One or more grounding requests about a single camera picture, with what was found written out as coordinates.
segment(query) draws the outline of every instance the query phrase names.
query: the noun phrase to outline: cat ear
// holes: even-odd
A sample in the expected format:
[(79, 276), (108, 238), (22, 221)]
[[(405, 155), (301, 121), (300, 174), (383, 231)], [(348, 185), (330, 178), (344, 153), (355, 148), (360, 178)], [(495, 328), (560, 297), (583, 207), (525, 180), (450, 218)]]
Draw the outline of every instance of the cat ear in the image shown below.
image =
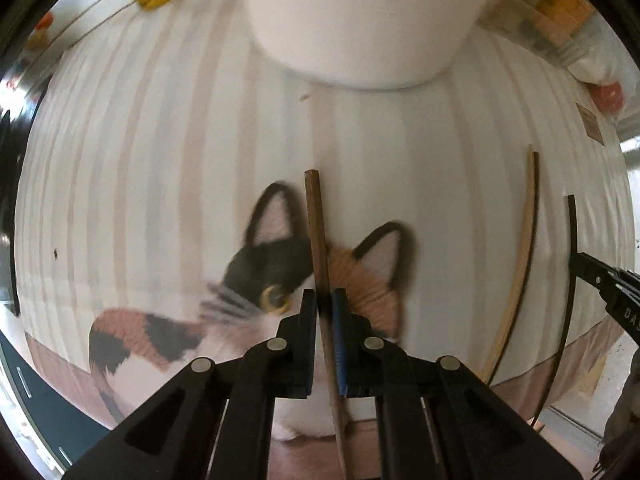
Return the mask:
[(409, 232), (399, 222), (387, 222), (375, 229), (353, 250), (353, 256), (389, 284), (397, 285), (408, 265)]
[(255, 204), (244, 235), (244, 244), (255, 246), (302, 233), (302, 215), (295, 192), (283, 182), (274, 182)]

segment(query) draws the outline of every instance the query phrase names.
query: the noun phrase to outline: striped wall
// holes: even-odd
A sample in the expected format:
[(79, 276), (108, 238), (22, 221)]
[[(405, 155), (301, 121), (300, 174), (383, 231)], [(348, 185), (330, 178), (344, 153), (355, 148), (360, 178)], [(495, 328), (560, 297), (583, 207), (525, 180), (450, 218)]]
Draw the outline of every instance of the striped wall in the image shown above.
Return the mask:
[[(597, 115), (604, 146), (576, 102)], [(16, 209), (24, 328), (88, 370), (88, 332), (105, 308), (195, 319), (262, 190), (285, 180), (302, 193), (315, 167), (332, 240), (354, 246), (394, 219), (414, 231), (405, 348), (478, 370), (511, 285), (529, 145), (542, 164), (538, 237), (497, 381), (556, 350), (565, 195), (576, 195), (580, 250), (633, 265), (622, 153), (587, 92), (479, 28), (431, 83), (364, 92), (265, 58), (241, 0), (127, 7), (65, 54), (32, 129)], [(583, 283), (575, 306), (569, 342), (605, 317)]]

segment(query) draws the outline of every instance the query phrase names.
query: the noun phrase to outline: white bottle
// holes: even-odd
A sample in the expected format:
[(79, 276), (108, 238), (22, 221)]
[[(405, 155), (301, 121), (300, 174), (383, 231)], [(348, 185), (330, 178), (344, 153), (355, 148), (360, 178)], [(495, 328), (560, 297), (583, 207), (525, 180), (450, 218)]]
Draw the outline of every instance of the white bottle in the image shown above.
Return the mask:
[(323, 82), (423, 83), (449, 65), (488, 0), (245, 0), (258, 44)]

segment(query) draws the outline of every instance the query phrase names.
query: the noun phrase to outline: cat whisker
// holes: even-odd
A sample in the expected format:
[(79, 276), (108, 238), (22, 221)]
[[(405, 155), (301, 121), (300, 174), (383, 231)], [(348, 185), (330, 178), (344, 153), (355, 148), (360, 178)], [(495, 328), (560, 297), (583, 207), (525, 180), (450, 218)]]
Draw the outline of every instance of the cat whisker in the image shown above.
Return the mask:
[(257, 316), (258, 314), (262, 313), (262, 311), (251, 301), (249, 301), (247, 298), (242, 297), (231, 288), (228, 288), (228, 286), (220, 285), (218, 287), (218, 293), (224, 300), (232, 301), (232, 304), (238, 306), (239, 308), (242, 308), (251, 316)]
[(225, 303), (218, 298), (210, 301), (203, 301), (200, 306), (202, 310), (200, 317), (204, 319), (211, 319), (225, 323), (238, 323), (247, 321), (250, 316), (242, 311), (240, 308)]
[(203, 308), (207, 308), (209, 310), (216, 310), (218, 312), (223, 312), (224, 314), (228, 314), (229, 316), (236, 317), (238, 319), (247, 319), (251, 317), (251, 315), (246, 312), (244, 309), (234, 305), (233, 303), (229, 303), (225, 301), (223, 298), (216, 297), (212, 300), (203, 301), (200, 303)]

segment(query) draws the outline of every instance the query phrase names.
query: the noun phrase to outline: wooden stick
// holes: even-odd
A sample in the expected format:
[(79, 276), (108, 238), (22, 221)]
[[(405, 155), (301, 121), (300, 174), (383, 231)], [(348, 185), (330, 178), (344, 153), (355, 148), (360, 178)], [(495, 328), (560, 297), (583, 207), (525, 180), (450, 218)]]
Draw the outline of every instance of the wooden stick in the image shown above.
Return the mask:
[(313, 259), (314, 277), (316, 279), (316, 297), (318, 300), (318, 317), (320, 335), (324, 351), (324, 367), (326, 368), (331, 414), (334, 419), (335, 443), (338, 448), (338, 460), (344, 480), (351, 480), (347, 459), (346, 440), (344, 436), (345, 415), (342, 397), (338, 392), (338, 381), (335, 371), (334, 334), (331, 324), (331, 288), (329, 284), (329, 267), (326, 259), (326, 239), (324, 238), (324, 217), (322, 215), (322, 194), (320, 191), (320, 174), (318, 170), (305, 171), (306, 213), (309, 219), (309, 238), (311, 240), (311, 257)]
[(520, 229), (520, 243), (518, 245), (518, 259), (513, 273), (511, 290), (507, 298), (507, 306), (502, 314), (498, 332), (489, 350), (484, 366), (478, 375), (482, 382), (490, 384), (494, 379), (504, 352), (511, 339), (511, 334), (520, 313), (524, 292), (529, 281), (529, 271), (533, 258), (538, 227), (538, 202), (540, 200), (540, 157), (538, 152), (529, 150), (527, 154), (527, 191), (522, 214)]

